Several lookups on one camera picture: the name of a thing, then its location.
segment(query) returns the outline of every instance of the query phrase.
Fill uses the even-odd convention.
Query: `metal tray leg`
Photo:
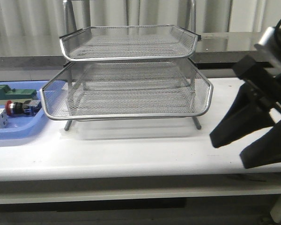
[[[65,125],[65,128],[64,128],[65,131],[68,131],[70,129],[70,126],[71,126],[72,122],[73,122],[73,120],[68,120],[67,121],[67,123]]]
[[[197,128],[198,130],[201,130],[202,126],[201,126],[201,124],[200,124],[200,122],[199,122],[199,120],[198,120],[198,117],[193,116],[193,117],[192,117],[192,120],[193,120],[194,124],[196,125],[196,128]]]

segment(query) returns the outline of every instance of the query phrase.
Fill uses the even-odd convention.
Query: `upper mesh tray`
[[[62,36],[70,61],[183,58],[194,53],[198,35],[174,25],[88,27]]]

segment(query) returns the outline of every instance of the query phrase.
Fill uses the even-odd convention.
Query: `wire mesh desk tray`
[[[198,35],[174,25],[88,27],[60,37],[69,61],[183,58]]]
[[[188,59],[163,59],[71,62],[40,93],[52,120],[104,120],[199,116],[212,89]]]

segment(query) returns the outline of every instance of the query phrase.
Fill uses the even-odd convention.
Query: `gray countertop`
[[[265,61],[254,44],[262,33],[203,33],[192,60],[196,63],[234,63],[250,54]],[[62,66],[58,36],[0,37],[0,68]]]

